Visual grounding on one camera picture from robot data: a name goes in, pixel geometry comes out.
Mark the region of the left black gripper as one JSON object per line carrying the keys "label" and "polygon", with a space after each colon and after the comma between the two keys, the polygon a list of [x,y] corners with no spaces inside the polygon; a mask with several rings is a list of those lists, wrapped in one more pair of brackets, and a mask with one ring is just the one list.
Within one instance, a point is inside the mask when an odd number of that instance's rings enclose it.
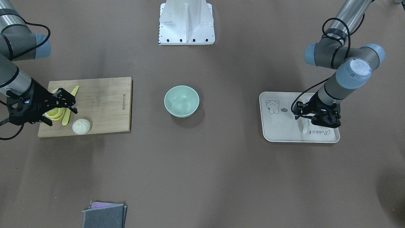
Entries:
{"label": "left black gripper", "polygon": [[340,104],[324,104],[317,93],[307,103],[294,102],[292,112],[295,115],[295,120],[299,118],[310,119],[313,125],[327,128],[338,128],[341,125]]}

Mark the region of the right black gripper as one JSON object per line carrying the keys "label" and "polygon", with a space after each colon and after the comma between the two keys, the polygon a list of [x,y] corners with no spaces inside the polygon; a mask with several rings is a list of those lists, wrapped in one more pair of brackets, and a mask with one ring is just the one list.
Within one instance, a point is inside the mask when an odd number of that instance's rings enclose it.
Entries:
{"label": "right black gripper", "polygon": [[45,123],[52,126],[52,121],[44,114],[59,105],[71,105],[67,108],[58,108],[58,114],[70,110],[77,114],[75,96],[63,88],[58,88],[56,93],[49,92],[35,80],[32,80],[29,88],[21,95],[17,95],[11,89],[6,90],[6,105],[9,111],[9,122],[14,125],[23,123]]}

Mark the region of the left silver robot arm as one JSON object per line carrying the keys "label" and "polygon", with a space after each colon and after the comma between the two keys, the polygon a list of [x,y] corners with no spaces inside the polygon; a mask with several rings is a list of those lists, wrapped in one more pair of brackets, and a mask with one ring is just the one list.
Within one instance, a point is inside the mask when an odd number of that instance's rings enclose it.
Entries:
{"label": "left silver robot arm", "polygon": [[327,29],[322,28],[318,43],[305,50],[305,61],[311,65],[336,70],[306,103],[296,98],[291,106],[295,119],[306,118],[313,125],[340,127],[340,103],[362,87],[385,59],[377,44],[351,47],[351,37],[361,26],[371,0],[347,0]]}

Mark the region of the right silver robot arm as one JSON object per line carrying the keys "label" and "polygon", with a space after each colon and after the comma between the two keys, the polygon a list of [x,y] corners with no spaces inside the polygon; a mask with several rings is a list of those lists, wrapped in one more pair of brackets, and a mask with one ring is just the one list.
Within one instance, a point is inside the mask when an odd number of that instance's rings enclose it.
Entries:
{"label": "right silver robot arm", "polygon": [[32,32],[29,23],[16,11],[8,0],[0,2],[0,91],[6,96],[9,116],[1,125],[12,123],[21,126],[25,123],[46,123],[52,121],[44,114],[53,108],[68,108],[77,113],[75,97],[63,88],[51,93],[36,82],[14,62],[35,60],[50,55],[50,33],[47,35]]}

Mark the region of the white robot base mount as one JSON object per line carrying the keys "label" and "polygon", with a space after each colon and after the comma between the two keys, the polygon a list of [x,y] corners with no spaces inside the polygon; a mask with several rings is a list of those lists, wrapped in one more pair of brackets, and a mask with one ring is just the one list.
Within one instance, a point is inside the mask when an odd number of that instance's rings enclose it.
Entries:
{"label": "white robot base mount", "polygon": [[213,7],[207,1],[167,0],[159,9],[159,45],[215,43]]}

